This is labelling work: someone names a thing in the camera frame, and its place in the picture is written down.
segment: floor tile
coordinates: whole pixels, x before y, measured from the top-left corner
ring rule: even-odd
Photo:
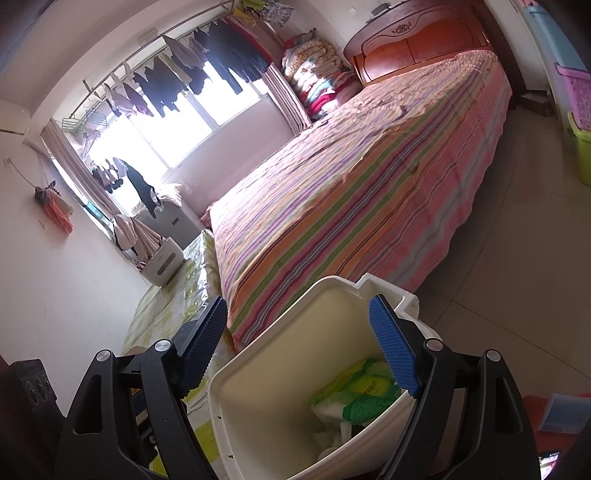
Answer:
[[[418,297],[418,318],[430,327],[435,326],[451,300],[421,285],[414,293]]]
[[[476,192],[472,213],[454,234],[447,257],[424,285],[453,299],[476,264],[495,224],[517,162],[524,123],[523,111],[509,111],[495,158]]]
[[[456,303],[439,320],[437,332],[456,352],[481,355],[490,348],[498,350],[522,396],[591,391],[590,378]]]
[[[591,375],[590,248],[591,206],[510,192],[455,301]]]
[[[555,193],[591,205],[591,187],[579,180],[573,140],[563,136],[553,118],[521,113],[522,146],[510,194],[520,199]]]

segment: pink plastic basket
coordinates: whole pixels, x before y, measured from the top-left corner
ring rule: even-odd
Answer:
[[[568,69],[556,63],[573,107],[574,121],[582,130],[591,131],[591,73]]]

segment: blue box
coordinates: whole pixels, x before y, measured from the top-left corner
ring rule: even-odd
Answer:
[[[583,60],[548,12],[540,6],[526,7],[526,10],[534,20],[532,26],[536,36],[541,35],[546,39],[556,61],[563,67],[586,72]]]

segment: red object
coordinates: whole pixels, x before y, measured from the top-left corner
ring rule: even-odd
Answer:
[[[46,189],[46,192],[49,202],[46,205],[43,204],[43,209],[45,210],[45,213],[51,220],[54,221],[54,223],[58,227],[60,227],[69,235],[70,233],[72,233],[73,230],[70,218],[66,214],[64,214],[64,212],[61,211],[59,205],[57,204],[54,198],[54,195],[56,195],[56,193],[53,193],[53,191],[50,189]]]
[[[577,397],[591,397],[591,393],[583,393],[577,395]],[[548,398],[542,397],[525,397],[523,403],[527,417],[530,420],[531,427],[534,431],[535,445],[538,449],[538,453],[558,452],[561,454],[566,453],[574,444],[577,439],[576,435],[570,433],[551,433],[551,432],[539,432],[538,427],[544,416],[546,405],[548,404]]]
[[[315,115],[318,111],[322,108],[326,102],[330,102],[332,99],[336,97],[336,92],[332,93],[323,93],[320,95],[315,102],[310,105],[310,114]]]
[[[365,86],[467,50],[493,50],[467,2],[408,0],[363,27],[343,53]]]

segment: wooden headboard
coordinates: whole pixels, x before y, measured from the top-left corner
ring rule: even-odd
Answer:
[[[408,0],[363,27],[343,53],[368,85],[476,49],[493,50],[467,2]]]

